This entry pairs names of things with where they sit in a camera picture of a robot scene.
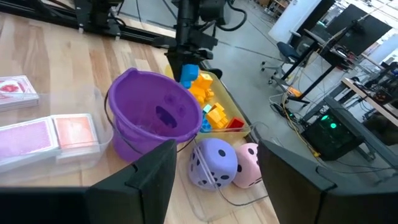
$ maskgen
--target orange toy block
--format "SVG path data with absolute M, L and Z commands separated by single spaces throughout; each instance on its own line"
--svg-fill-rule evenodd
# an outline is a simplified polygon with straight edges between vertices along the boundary
M 225 109 L 223 108 L 223 106 L 219 103 L 215 103 L 213 105 L 213 107 L 211 108 L 211 110 L 218 108 L 220 111 L 224 111 Z
M 202 105 L 205 103 L 206 93 L 203 89 L 197 86 L 192 86 L 188 91 L 197 99 L 199 104 Z
M 210 88 L 211 84 L 213 83 L 213 79 L 210 75 L 205 73 L 200 73 L 198 78 L 193 82 L 193 85 L 200 87 L 204 90 Z
M 209 121 L 212 128 L 220 129 L 228 124 L 226 114 L 220 108 L 215 108 L 206 114 L 206 118 Z
M 207 89 L 206 93 L 206 101 L 210 101 L 214 97 L 214 92 L 211 89 Z

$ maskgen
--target bucket handle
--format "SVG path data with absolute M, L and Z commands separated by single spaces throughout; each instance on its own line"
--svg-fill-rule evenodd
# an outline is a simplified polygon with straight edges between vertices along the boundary
M 105 94 L 105 99 L 104 99 L 104 110 L 105 110 L 105 115 L 106 115 L 106 119 L 108 120 L 108 122 L 110 123 L 110 125 L 112 126 L 112 128 L 114 129 L 114 131 L 116 132 L 116 134 L 118 134 L 121 139 L 123 139 L 123 141 L 136 153 L 143 155 L 142 152 L 140 152 L 138 149 L 136 149 L 134 146 L 132 146 L 129 143 L 129 140 L 127 140 L 124 135 L 119 131 L 119 129 L 116 127 L 116 125 L 113 123 L 113 121 L 111 120 L 111 118 L 109 117 L 108 114 L 108 110 L 106 109 L 106 104 L 108 102 L 108 96 L 109 96 L 109 89 L 107 90 L 106 94 Z M 180 150 L 177 151 L 177 153 L 181 152 L 182 150 L 184 150 L 187 146 L 189 146 L 191 144 L 191 142 L 196 138 L 197 134 L 195 134 L 192 139 L 186 144 L 184 145 Z
M 108 114 L 108 110 L 106 109 L 106 104 L 108 102 L 108 96 L 109 96 L 109 89 L 106 92 L 105 95 L 105 99 L 104 99 L 104 110 L 105 110 L 105 115 L 106 115 L 106 119 L 108 120 L 108 122 L 110 123 L 110 125 L 112 126 L 112 128 L 114 129 L 114 131 L 116 132 L 116 134 L 118 134 L 121 139 L 123 139 L 123 141 L 136 153 L 143 155 L 142 152 L 140 152 L 139 150 L 137 150 L 134 146 L 132 146 L 129 141 L 124 137 L 124 135 L 119 131 L 119 129 L 116 127 L 116 125 L 111 121 L 111 118 L 109 117 Z

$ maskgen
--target table leg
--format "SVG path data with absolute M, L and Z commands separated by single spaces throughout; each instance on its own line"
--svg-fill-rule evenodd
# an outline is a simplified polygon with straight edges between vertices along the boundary
M 314 42 L 309 48 L 307 48 L 300 56 L 300 58 L 293 64 L 293 66 L 286 72 L 286 74 L 281 78 L 285 80 L 303 61 L 307 58 L 310 53 L 312 53 L 318 47 L 318 42 Z
M 332 90 L 329 93 L 329 96 L 332 98 L 335 98 L 336 96 L 338 96 L 342 91 L 344 91 L 347 88 L 347 86 L 344 83 L 340 83 L 340 85 L 338 85 L 334 90 Z M 307 114 L 304 115 L 304 117 L 302 118 L 303 121 L 308 121 L 309 119 L 311 119 L 318 111 L 320 111 L 323 106 L 325 106 L 326 103 L 321 100 L 321 102 L 319 102 L 316 106 L 314 106 Z
M 316 87 L 317 84 L 319 84 L 327 75 L 329 75 L 329 73 L 331 73 L 331 71 L 333 71 L 333 69 L 336 68 L 336 65 L 332 65 L 330 68 L 328 68 L 328 70 L 326 70 L 319 78 L 317 78 L 315 80 L 314 83 L 312 83 L 310 85 L 310 87 L 308 87 L 303 94 L 300 95 L 300 99 L 304 98 L 307 94 L 309 94 L 311 92 L 312 89 L 314 89 Z

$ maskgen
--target blue toy block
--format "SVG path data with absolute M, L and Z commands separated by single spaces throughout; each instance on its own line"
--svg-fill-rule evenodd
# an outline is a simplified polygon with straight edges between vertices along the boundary
M 199 76 L 199 66 L 186 64 L 182 66 L 180 83 L 186 88 L 191 88 L 192 81 Z
M 209 113 L 210 110 L 211 110 L 211 105 L 206 105 L 206 106 L 203 108 L 203 114 Z
M 201 128 L 200 128 L 200 132 L 201 133 L 209 133 L 211 132 L 212 128 L 210 123 L 208 122 L 208 120 L 206 118 L 203 118 L 203 121 L 201 123 Z

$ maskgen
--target foam dice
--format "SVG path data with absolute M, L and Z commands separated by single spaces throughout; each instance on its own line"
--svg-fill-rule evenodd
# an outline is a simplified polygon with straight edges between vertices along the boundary
M 201 189 L 216 190 L 232 182 L 237 165 L 238 158 L 229 143 L 217 138 L 204 139 L 197 144 L 190 157 L 189 178 Z
M 238 166 L 233 182 L 240 188 L 246 189 L 262 181 L 257 147 L 257 144 L 247 143 L 236 150 Z

